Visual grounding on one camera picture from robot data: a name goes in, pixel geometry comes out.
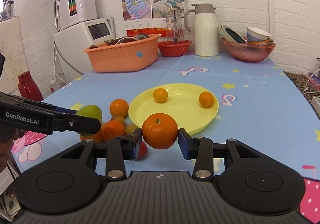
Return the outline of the person left hand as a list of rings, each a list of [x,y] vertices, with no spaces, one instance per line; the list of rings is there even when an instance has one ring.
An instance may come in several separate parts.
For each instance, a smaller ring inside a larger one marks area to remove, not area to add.
[[[8,140],[5,143],[1,143],[0,172],[2,172],[7,167],[7,160],[10,157],[14,141],[16,141],[17,139],[18,130],[13,129]]]

